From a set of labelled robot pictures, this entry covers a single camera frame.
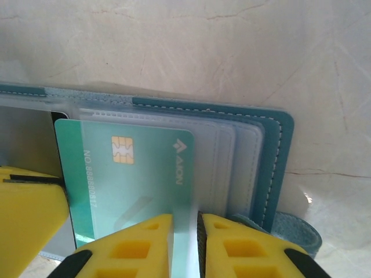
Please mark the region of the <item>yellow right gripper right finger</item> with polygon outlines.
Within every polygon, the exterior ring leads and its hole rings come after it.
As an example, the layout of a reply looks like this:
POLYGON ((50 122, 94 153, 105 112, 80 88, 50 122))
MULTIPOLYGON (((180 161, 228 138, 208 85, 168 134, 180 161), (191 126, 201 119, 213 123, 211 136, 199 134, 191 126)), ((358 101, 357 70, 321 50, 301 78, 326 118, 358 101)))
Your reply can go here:
POLYGON ((218 215, 198 213, 201 277, 329 277, 302 247, 218 215))

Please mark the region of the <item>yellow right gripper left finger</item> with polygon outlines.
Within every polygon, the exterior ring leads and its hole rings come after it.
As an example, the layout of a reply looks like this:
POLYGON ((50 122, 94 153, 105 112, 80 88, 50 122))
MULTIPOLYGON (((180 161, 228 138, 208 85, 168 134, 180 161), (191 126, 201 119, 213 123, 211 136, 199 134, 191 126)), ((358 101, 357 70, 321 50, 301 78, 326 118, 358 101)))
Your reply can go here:
POLYGON ((52 277, 170 277, 173 216, 161 214, 78 248, 52 277))

